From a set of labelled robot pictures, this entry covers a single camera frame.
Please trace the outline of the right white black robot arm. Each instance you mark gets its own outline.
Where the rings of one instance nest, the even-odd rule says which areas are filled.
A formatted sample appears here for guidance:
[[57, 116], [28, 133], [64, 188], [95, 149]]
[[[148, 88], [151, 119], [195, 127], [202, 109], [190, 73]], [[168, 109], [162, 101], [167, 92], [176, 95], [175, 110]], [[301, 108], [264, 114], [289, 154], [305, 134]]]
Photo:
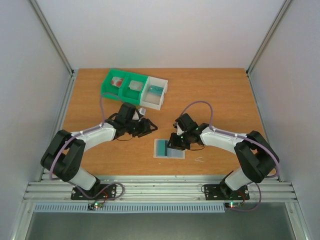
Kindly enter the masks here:
[[177, 118], [173, 127], [176, 132], [167, 143], [170, 149], [190, 150], [192, 144], [198, 144], [236, 155], [240, 167], [227, 174], [215, 191], [223, 200], [230, 200], [245, 185], [261, 183], [272, 170], [279, 170], [279, 157], [258, 131], [232, 133], [208, 123], [198, 125], [187, 113]]

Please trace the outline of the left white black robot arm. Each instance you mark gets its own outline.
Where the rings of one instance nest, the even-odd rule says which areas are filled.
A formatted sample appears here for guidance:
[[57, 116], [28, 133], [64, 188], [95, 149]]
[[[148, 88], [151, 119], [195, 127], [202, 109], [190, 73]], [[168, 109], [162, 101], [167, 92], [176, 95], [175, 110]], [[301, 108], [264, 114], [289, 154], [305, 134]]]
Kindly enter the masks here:
[[125, 102], [118, 112], [94, 127], [76, 132], [59, 130], [44, 152], [40, 164], [49, 171], [50, 180], [70, 183], [81, 189], [89, 199], [96, 199], [101, 193], [101, 182], [81, 168], [84, 153], [125, 134], [140, 138], [156, 131], [158, 127], [145, 117], [145, 113], [144, 108], [138, 109]]

